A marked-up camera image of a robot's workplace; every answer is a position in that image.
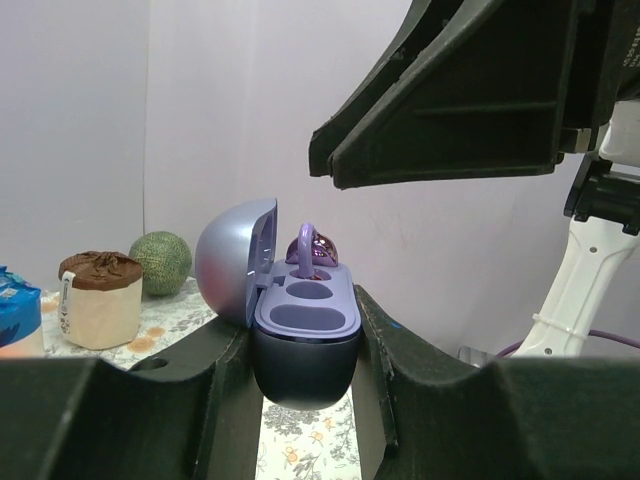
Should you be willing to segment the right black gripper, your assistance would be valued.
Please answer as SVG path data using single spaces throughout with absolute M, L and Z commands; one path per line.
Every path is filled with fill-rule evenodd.
M 639 163 L 637 1 L 593 1 L 579 16 L 560 150 Z

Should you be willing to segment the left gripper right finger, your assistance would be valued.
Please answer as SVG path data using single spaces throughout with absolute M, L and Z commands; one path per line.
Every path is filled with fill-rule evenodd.
M 477 368 L 356 289 L 352 382 L 366 479 L 635 479 L 639 364 L 515 358 Z

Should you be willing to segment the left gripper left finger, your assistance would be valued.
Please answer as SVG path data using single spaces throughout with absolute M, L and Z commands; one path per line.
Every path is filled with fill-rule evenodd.
M 246 330 L 212 321 L 122 370 L 1 364 L 5 479 L 251 479 L 263 397 Z

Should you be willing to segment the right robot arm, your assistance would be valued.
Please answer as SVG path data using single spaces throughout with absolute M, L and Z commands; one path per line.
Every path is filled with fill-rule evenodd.
M 575 357 L 639 247 L 637 2 L 412 2 L 308 168 L 348 189 L 546 175 L 568 154 L 566 249 L 518 354 Z

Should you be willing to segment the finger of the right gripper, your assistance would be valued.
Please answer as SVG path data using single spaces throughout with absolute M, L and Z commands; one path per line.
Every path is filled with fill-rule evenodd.
M 580 5 L 415 1 L 386 63 L 397 79 L 332 150 L 341 189 L 554 170 Z
M 414 0 L 394 38 L 340 109 L 311 136 L 309 172 L 331 174 L 330 157 L 362 117 L 450 20 L 450 0 Z

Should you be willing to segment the purple earbud case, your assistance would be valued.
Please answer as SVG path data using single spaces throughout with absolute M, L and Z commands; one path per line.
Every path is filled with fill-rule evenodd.
M 248 201 L 216 216 L 195 250 L 200 294 L 219 318 L 252 336 L 256 382 L 272 403 L 321 410 L 348 390 L 362 320 L 351 272 L 316 266 L 320 279 L 297 276 L 276 257 L 278 202 Z

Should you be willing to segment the purple earbud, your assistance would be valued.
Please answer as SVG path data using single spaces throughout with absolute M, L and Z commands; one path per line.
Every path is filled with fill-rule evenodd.
M 312 223 L 303 223 L 297 237 L 289 244 L 285 263 L 297 265 L 297 276 L 303 279 L 318 280 L 320 274 L 316 266 L 337 267 L 338 251 L 334 242 L 319 233 Z

